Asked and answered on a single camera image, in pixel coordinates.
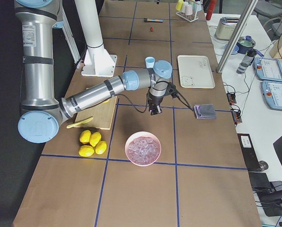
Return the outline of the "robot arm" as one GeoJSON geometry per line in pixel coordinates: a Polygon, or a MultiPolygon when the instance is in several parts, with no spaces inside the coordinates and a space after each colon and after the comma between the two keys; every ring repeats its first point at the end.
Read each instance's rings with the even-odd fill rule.
{"type": "Polygon", "coordinates": [[[23,64],[26,75],[24,111],[18,121],[20,135],[32,143],[51,140],[59,127],[75,113],[92,108],[125,90],[148,88],[146,105],[152,115],[161,112],[160,103],[172,76],[168,61],[159,60],[153,66],[129,70],[120,76],[86,89],[60,101],[54,96],[53,34],[54,26],[61,26],[62,1],[17,0],[16,17],[22,23],[23,64]]]}

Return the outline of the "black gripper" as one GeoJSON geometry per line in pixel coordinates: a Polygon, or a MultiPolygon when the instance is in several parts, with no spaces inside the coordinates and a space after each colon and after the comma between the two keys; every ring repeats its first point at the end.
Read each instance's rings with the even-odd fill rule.
{"type": "Polygon", "coordinates": [[[162,109],[160,107],[162,101],[163,96],[154,96],[152,93],[148,94],[148,105],[151,115],[157,115],[162,113],[162,109]]]}

